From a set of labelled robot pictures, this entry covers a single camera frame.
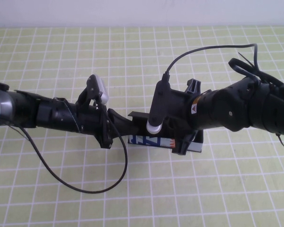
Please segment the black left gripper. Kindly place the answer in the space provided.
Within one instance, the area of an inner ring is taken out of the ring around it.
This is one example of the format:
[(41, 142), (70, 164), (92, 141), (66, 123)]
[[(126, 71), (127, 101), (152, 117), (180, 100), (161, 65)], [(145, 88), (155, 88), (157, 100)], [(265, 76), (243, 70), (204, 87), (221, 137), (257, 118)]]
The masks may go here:
[(138, 127), (133, 121), (103, 105), (87, 105), (82, 109), (64, 98), (53, 99), (53, 129), (92, 135), (101, 148), (111, 148), (112, 137), (134, 135)]

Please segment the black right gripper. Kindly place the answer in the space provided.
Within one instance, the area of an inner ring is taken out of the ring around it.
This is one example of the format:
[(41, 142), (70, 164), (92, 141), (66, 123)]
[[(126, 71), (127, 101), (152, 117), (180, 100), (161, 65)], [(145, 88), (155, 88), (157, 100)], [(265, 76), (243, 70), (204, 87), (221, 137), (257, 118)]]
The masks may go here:
[(184, 92), (172, 90), (171, 94), (171, 117), (165, 123), (166, 131), (174, 133), (172, 153), (183, 156), (188, 151), (202, 152), (204, 133), (196, 127), (197, 104), (194, 103), (201, 94), (201, 82), (190, 79)]

